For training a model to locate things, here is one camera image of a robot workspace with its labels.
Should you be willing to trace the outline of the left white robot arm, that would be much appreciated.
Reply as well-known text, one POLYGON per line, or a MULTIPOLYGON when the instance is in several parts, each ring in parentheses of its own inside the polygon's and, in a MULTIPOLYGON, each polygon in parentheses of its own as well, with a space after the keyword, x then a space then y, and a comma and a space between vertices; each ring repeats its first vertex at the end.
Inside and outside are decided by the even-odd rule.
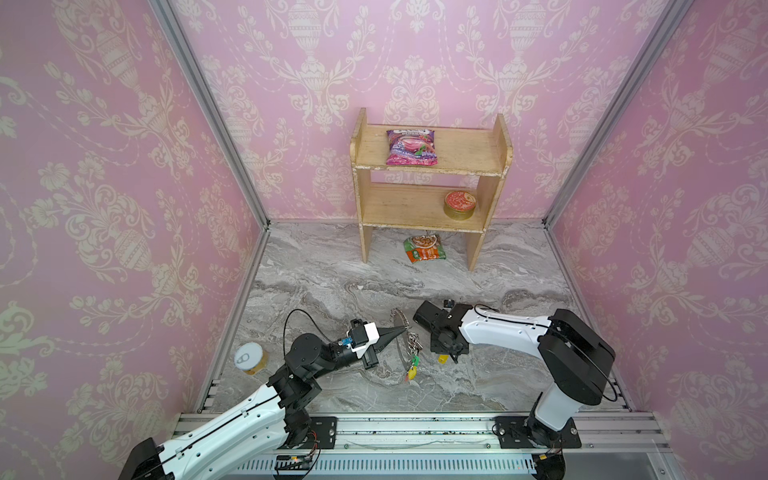
POLYGON ((370 369, 378 354, 406 332, 355 319, 347 335, 329 342, 297 337, 284 363, 236 406, 191 432, 161 444, 133 447, 121 479, 221 479, 251 456, 303 444, 310 432, 307 405, 321 392, 317 379, 356 362, 370 369))

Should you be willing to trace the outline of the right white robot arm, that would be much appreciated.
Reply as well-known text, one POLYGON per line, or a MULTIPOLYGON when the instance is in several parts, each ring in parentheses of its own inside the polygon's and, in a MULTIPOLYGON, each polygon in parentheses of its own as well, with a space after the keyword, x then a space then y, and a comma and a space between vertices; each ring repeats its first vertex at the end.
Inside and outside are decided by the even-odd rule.
POLYGON ((423 302, 413 320, 430 334, 430 351, 457 361, 472 345, 488 345, 541 361, 552 379, 539 395, 523 431, 536 446, 560 448, 573 415, 605 399, 616 352, 576 313, 503 314, 482 304, 438 307, 423 302))

